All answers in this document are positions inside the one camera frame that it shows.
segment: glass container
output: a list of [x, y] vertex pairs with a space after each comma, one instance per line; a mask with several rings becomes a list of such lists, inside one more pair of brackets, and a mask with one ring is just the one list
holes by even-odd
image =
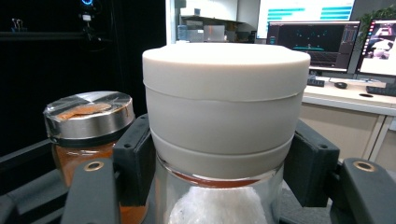
[[[132, 98], [117, 91], [92, 91], [62, 98], [44, 110], [52, 155], [67, 187], [84, 161], [110, 158], [113, 146], [134, 121]], [[123, 224], [140, 223], [146, 206], [121, 206]]]
[[157, 158], [156, 223], [279, 223], [283, 164], [265, 174], [218, 179], [185, 174]]

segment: wall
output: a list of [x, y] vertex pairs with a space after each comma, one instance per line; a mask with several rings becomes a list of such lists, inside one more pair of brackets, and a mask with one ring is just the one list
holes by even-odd
[[238, 0], [187, 0], [181, 15], [194, 15], [194, 9], [201, 9], [200, 16], [226, 21], [236, 21]]
[[257, 30], [257, 23], [259, 21], [259, 6], [260, 0], [238, 1], [238, 13], [236, 15], [236, 20], [244, 22], [244, 24], [238, 26], [239, 32], [250, 32]]

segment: white cap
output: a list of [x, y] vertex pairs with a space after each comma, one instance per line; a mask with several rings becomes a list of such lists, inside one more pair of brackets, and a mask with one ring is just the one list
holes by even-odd
[[214, 178], [264, 174], [285, 159], [310, 56], [280, 46], [190, 43], [143, 53], [159, 156]]

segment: brown powder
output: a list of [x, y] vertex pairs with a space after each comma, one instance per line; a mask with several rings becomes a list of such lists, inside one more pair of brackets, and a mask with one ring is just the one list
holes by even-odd
[[90, 115], [102, 112], [111, 107], [109, 104], [92, 104], [92, 105], [78, 105], [57, 116], [58, 119], [71, 119], [75, 116]]
[[182, 173], [179, 172], [174, 172], [174, 174], [184, 180], [195, 183], [200, 187], [212, 188], [212, 189], [241, 188], [259, 181], [258, 179], [247, 179], [247, 180], [238, 180], [238, 181], [205, 180], [194, 176], [183, 175]]
[[[58, 169], [61, 171], [64, 183], [70, 187], [73, 174], [77, 166], [84, 161], [95, 158], [110, 158], [113, 154], [113, 146], [116, 142], [111, 142], [99, 147], [53, 147], [53, 156]], [[121, 206], [122, 224], [139, 224], [142, 222], [148, 211], [148, 204], [145, 206]]]

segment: shelf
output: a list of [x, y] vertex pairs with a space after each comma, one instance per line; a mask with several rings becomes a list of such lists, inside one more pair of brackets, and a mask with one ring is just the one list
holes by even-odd
[[208, 18], [208, 17], [200, 17], [200, 16], [181, 16], [181, 19], [182, 20], [186, 20], [186, 21], [202, 21], [203, 23], [225, 22], [225, 23], [235, 23], [237, 25], [244, 23], [242, 21], [227, 21], [227, 20], [221, 20], [221, 19], [216, 19], [216, 18]]
[[78, 40], [82, 32], [0, 32], [0, 41]]

